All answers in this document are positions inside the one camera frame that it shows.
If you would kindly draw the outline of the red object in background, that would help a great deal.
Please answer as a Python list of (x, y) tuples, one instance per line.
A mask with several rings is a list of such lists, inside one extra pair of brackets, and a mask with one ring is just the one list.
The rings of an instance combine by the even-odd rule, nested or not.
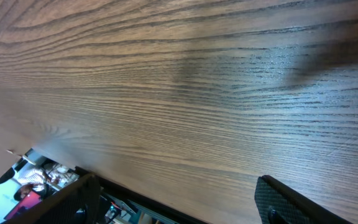
[(32, 208), (41, 202), (41, 196), (34, 191), (31, 191), (26, 197), (24, 197), (5, 217), (5, 220), (9, 220), (16, 216), (25, 213), (27, 210)]

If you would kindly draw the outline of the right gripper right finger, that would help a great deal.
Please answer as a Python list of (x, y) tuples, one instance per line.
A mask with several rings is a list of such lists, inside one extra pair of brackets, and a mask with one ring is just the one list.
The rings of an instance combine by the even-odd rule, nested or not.
[(263, 224), (351, 224), (270, 175), (257, 179), (254, 200)]

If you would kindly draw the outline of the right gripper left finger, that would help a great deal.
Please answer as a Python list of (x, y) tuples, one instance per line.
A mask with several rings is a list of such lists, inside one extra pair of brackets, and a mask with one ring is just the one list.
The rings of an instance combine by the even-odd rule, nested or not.
[(86, 174), (32, 208), (6, 220), (8, 224), (96, 223), (101, 186), (93, 174)]

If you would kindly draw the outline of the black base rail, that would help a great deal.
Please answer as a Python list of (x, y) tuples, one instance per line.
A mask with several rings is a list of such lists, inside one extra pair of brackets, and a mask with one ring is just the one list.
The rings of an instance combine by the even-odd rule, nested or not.
[(207, 222), (138, 194), (97, 174), (95, 176), (98, 178), (102, 188), (101, 195), (121, 210), (126, 210), (133, 214), (143, 212), (161, 223), (207, 224)]

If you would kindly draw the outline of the person in striped shirt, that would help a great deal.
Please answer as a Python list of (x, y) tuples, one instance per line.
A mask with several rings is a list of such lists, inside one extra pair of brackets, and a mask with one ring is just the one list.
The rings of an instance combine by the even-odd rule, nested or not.
[(70, 169), (59, 163), (48, 163), (27, 169), (16, 179), (21, 187), (14, 194), (14, 200), (21, 201), (31, 191), (46, 194), (48, 183), (67, 184), (72, 177)]

